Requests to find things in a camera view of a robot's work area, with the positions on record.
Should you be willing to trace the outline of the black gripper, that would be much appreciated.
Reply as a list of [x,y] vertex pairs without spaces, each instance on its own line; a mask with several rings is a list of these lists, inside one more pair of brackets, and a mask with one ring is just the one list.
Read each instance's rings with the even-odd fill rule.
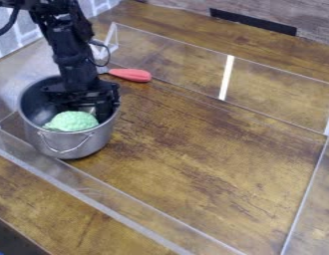
[[120,85],[99,78],[96,65],[91,58],[73,66],[60,65],[61,75],[49,79],[41,86],[49,103],[60,111],[96,109],[96,119],[105,122],[120,106]]

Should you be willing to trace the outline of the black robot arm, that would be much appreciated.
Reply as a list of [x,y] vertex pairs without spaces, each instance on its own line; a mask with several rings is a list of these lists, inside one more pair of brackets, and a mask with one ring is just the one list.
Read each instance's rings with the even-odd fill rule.
[[52,48],[60,76],[44,80],[41,91],[49,102],[61,110],[93,107],[97,121],[103,123],[120,105],[120,86],[99,78],[100,65],[91,49],[95,32],[79,1],[0,0],[0,7],[12,9],[0,36],[10,30],[20,11],[25,10]]

